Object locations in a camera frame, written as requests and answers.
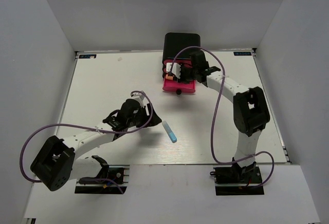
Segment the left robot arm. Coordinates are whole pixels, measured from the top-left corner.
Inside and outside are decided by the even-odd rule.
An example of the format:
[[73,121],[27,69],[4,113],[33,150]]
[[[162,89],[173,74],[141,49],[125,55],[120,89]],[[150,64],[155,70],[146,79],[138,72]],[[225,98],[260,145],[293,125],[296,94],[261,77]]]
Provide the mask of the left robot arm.
[[49,137],[30,169],[50,191],[60,189],[71,179],[82,184],[115,181],[116,173],[109,173],[109,164],[103,158],[85,154],[119,139],[132,127],[147,128],[161,122],[150,103],[127,99],[92,130],[67,138]]

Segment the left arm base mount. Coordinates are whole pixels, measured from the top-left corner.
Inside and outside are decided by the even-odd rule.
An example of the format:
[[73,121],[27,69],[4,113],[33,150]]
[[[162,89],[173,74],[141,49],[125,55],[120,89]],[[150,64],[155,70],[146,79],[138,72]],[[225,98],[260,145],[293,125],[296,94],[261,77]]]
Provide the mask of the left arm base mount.
[[79,179],[76,183],[75,194],[124,194],[128,187],[129,175],[129,165],[104,166],[96,177]]

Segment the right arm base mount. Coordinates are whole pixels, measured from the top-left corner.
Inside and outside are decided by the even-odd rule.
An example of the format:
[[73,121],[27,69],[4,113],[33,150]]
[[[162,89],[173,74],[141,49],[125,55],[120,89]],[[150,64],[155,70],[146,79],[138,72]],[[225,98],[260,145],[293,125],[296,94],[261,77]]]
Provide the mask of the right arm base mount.
[[263,182],[258,166],[239,175],[233,167],[214,167],[210,172],[214,179],[216,196],[264,195]]

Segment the orange cap white highlighter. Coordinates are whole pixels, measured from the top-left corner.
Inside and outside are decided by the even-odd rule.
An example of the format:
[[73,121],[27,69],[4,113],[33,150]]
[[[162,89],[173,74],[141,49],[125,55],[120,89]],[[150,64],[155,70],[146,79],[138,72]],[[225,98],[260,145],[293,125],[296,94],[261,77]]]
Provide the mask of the orange cap white highlighter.
[[166,74],[165,76],[166,80],[170,80],[170,81],[175,81],[176,80],[176,76],[173,74]]

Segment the pink drawer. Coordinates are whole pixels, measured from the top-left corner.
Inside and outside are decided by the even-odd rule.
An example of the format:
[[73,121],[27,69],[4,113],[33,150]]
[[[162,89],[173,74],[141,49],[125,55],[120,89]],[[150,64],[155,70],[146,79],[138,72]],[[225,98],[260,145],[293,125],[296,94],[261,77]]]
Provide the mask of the pink drawer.
[[162,90],[166,92],[174,92],[177,95],[180,94],[193,94],[195,93],[195,80],[190,81],[188,84],[179,83],[172,79],[167,79],[166,77],[163,80]]

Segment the blue highlighter clear cap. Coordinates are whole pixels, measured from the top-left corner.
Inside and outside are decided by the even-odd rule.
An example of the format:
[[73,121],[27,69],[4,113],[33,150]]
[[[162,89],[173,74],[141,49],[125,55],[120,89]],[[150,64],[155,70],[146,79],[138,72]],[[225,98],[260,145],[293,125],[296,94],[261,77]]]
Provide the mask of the blue highlighter clear cap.
[[177,137],[175,136],[174,132],[170,128],[169,124],[166,121],[162,121],[162,126],[165,129],[165,131],[166,131],[168,137],[170,138],[170,140],[172,141],[172,143],[176,143]]

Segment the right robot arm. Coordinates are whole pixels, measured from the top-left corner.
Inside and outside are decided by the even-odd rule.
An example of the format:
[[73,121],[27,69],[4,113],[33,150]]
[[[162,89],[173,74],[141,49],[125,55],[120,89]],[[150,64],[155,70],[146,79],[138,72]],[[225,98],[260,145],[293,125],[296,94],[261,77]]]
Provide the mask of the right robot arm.
[[214,128],[212,121],[210,132],[210,147],[214,161],[219,165],[237,164],[232,169],[233,178],[238,182],[246,181],[251,171],[249,166],[255,164],[259,137],[270,121],[270,114],[262,88],[246,87],[228,77],[224,64],[211,67],[205,57],[206,49],[197,47],[190,53],[190,65],[186,67],[174,58],[167,64],[167,73],[181,82],[196,80],[209,89],[218,92],[215,111],[218,111],[220,100],[225,97],[233,105],[233,121],[239,132],[235,154],[230,162],[221,162],[215,156]]

